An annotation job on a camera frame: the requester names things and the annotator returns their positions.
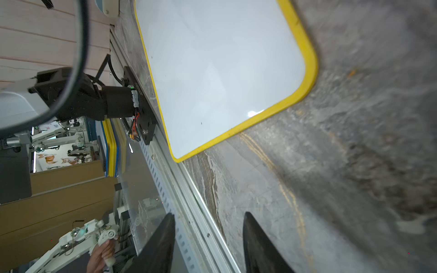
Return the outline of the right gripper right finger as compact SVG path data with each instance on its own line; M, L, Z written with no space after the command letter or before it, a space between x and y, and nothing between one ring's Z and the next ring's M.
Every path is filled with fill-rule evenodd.
M250 212L245 212L242 235L247 273L295 273Z

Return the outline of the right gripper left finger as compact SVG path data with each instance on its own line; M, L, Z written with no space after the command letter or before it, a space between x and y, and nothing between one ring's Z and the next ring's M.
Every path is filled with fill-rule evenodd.
M126 273L170 273L175 231L175 216L168 213Z

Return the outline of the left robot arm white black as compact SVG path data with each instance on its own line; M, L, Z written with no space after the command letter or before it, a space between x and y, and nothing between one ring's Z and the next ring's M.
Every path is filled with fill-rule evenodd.
M1 88L1 136L52 120L131 117L135 115L136 102L131 88L98 87L90 76L69 67L39 72Z

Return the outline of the person hand background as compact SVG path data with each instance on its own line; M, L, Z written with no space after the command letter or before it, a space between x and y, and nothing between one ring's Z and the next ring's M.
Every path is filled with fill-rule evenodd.
M108 240L102 245L96 245L90 256L86 267L87 273L102 273L106 268L105 260L112 258L115 254L115 243L113 240Z

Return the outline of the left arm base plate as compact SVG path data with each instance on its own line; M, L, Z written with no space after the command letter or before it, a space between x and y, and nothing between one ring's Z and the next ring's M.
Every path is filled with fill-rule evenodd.
M132 140L144 141L144 144L148 146L153 140L158 120L146 96L141 90L140 83L137 81L133 70L129 66L124 66L123 80L124 86L129 87L134 93L135 115L131 129L129 130L129 135Z

